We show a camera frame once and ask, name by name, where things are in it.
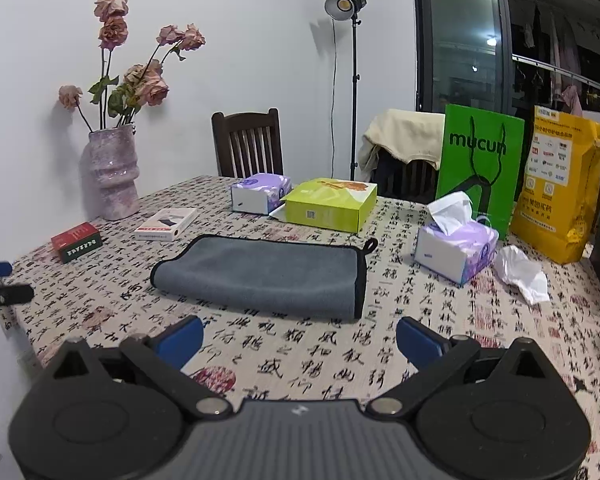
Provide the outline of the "purple and grey towel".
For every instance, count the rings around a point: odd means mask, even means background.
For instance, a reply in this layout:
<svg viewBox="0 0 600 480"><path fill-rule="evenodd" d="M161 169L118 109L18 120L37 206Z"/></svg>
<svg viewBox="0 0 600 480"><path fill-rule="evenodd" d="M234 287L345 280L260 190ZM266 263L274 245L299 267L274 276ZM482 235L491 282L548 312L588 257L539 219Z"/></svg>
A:
<svg viewBox="0 0 600 480"><path fill-rule="evenodd" d="M356 247L204 234L159 261L150 284L233 309L353 322L362 318L366 257L377 246L373 237Z"/></svg>

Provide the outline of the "red and green box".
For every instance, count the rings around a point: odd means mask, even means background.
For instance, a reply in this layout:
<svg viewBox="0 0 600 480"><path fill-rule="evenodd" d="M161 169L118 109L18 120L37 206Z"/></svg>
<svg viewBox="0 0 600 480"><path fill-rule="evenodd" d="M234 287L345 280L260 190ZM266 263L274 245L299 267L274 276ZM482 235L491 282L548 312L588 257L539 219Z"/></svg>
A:
<svg viewBox="0 0 600 480"><path fill-rule="evenodd" d="M62 263L68 263L102 247L102 236L90 222L83 222L50 239Z"/></svg>

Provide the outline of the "calligraphy print tablecloth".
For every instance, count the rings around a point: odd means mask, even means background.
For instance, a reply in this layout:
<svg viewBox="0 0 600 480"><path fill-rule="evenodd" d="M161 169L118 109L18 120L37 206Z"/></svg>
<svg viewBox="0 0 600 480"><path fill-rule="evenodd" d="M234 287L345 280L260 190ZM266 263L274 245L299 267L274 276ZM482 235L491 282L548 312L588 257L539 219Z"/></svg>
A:
<svg viewBox="0 0 600 480"><path fill-rule="evenodd" d="M133 232L166 208L195 208L173 242L137 240ZM40 364L69 337L111 347L131 335L155 335L181 318L204 323L200 352L185 365L230 402L244 399L358 399L367 402L414 373L396 346L396 323L416 318L444 335L466 334L486 347L533 338L580 402L592 429L581 479L600 479L600 282L588 260L542 261L550 301L529 306L492 269L463 286L433 274L412 255L423 206L380 198L356 234L294 226L230 209L230 180L196 177L152 193L140 212L99 221L101 248L62 263L50 245L19 258L12 280L34 300L0 314L1 326L25 336ZM149 281L152 267L201 234L331 245L378 247L367 260L362 318L297 318L169 296Z"/></svg>

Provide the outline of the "crumpled white tissue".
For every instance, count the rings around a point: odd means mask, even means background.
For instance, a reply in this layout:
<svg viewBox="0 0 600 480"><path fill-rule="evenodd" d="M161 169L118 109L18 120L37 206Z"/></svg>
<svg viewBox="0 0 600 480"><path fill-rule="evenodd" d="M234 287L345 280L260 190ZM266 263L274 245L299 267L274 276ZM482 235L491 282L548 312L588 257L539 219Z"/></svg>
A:
<svg viewBox="0 0 600 480"><path fill-rule="evenodd" d="M517 287L529 306L550 301L548 281L542 266L530 260L517 246L499 249L493 266L498 278L507 285Z"/></svg>

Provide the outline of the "pink speckled vase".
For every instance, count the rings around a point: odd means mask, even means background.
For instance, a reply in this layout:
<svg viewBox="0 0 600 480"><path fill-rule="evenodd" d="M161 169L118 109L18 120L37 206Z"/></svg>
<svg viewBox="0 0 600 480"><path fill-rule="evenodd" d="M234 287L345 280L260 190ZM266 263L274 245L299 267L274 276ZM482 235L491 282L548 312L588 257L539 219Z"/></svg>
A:
<svg viewBox="0 0 600 480"><path fill-rule="evenodd" d="M135 180L140 175L135 149L135 127L124 125L88 134L88 168L95 182L100 216L121 220L140 209Z"/></svg>

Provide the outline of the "open purple tissue pack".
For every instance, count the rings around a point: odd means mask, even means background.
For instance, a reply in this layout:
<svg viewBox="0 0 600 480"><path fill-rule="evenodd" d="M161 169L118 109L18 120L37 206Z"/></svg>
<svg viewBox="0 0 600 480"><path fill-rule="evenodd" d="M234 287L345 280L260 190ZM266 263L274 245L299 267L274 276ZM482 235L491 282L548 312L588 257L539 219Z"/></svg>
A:
<svg viewBox="0 0 600 480"><path fill-rule="evenodd" d="M472 218L465 192L453 192L427 206L431 222L419 228L414 260L447 280L464 285L488 266L498 231L487 218Z"/></svg>

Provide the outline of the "white flat product box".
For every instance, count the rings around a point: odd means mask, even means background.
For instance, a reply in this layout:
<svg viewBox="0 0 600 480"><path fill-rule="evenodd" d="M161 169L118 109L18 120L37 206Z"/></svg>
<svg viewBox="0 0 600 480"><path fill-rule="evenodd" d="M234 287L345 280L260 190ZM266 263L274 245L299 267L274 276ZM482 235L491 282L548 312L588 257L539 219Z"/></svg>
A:
<svg viewBox="0 0 600 480"><path fill-rule="evenodd" d="M195 208L166 208L144 221L133 232L137 240L173 242L193 222L197 214Z"/></svg>

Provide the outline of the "yellow printed bag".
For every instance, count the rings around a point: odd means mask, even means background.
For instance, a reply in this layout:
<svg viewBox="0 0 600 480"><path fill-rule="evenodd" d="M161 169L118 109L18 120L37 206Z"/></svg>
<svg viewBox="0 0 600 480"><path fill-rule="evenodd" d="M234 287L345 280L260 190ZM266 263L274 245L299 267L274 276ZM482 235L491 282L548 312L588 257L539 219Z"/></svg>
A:
<svg viewBox="0 0 600 480"><path fill-rule="evenodd" d="M600 192L600 124L534 109L530 152L510 230L558 264L581 259Z"/></svg>

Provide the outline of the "purple white tissue pack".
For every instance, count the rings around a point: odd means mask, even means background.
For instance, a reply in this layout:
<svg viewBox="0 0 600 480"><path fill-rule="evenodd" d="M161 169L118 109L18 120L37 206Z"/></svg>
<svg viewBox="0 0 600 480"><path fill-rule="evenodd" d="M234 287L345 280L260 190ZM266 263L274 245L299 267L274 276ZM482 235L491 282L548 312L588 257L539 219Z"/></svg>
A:
<svg viewBox="0 0 600 480"><path fill-rule="evenodd" d="M291 191L291 180L280 174L253 174L230 187L232 211L243 214L269 214L283 203Z"/></svg>

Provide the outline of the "lime green tissue box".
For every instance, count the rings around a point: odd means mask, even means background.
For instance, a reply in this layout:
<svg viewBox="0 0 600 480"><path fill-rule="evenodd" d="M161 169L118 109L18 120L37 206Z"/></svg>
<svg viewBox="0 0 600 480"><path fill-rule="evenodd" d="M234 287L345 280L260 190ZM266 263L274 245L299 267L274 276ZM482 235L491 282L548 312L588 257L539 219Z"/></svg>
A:
<svg viewBox="0 0 600 480"><path fill-rule="evenodd" d="M298 226L358 233L376 200L375 183L317 178L293 188L268 215Z"/></svg>

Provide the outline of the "green mucun paper bag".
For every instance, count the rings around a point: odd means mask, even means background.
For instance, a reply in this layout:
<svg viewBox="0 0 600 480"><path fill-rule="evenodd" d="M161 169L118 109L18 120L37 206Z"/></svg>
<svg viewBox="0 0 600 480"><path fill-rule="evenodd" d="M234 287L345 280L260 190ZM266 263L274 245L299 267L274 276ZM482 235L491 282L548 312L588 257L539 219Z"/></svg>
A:
<svg viewBox="0 0 600 480"><path fill-rule="evenodd" d="M464 192L472 216L505 238L514 210L524 121L480 108L445 107L437 198Z"/></svg>

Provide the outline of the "chair with cream garment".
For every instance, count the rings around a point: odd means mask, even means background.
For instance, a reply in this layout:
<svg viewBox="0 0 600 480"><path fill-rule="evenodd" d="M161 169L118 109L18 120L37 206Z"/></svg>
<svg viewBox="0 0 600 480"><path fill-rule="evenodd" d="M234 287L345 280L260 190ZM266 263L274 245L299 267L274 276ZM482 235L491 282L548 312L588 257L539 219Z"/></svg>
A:
<svg viewBox="0 0 600 480"><path fill-rule="evenodd" d="M361 174L378 195L426 204L434 200L441 162L444 115L389 108L362 135Z"/></svg>

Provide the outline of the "dark wooden chair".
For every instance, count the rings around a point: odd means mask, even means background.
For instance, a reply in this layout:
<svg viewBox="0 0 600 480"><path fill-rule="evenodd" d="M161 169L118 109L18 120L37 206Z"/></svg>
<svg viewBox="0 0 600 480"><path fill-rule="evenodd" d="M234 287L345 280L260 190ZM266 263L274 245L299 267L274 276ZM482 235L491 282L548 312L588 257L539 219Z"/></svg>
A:
<svg viewBox="0 0 600 480"><path fill-rule="evenodd" d="M267 113L215 112L211 127L220 177L284 173L277 108Z"/></svg>

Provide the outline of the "dark framed glass door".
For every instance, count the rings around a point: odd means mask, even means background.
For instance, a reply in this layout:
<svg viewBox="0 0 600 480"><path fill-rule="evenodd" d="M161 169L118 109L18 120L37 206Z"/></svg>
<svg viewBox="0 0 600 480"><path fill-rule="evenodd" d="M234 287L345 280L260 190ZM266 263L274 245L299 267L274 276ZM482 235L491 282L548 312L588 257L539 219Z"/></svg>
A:
<svg viewBox="0 0 600 480"><path fill-rule="evenodd" d="M600 0L415 0L420 112L526 117L577 90L600 115Z"/></svg>

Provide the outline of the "studio light on stand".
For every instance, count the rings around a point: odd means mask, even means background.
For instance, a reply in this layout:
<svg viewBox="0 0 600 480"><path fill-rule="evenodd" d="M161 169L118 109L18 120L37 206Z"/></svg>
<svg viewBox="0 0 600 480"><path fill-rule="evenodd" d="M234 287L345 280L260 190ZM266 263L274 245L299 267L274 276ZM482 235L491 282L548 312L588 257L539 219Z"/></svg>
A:
<svg viewBox="0 0 600 480"><path fill-rule="evenodd" d="M332 32L332 82L330 83L329 102L329 136L332 144L330 155L330 175L335 175L335 107L337 95L338 74L338 34L337 23L349 22L351 25L351 133L349 150L349 179L355 179L356 168L356 140L358 140L358 83L361 76L358 71L358 26L362 24L358 14L366 7L367 0L325 0L324 10L330 19Z"/></svg>

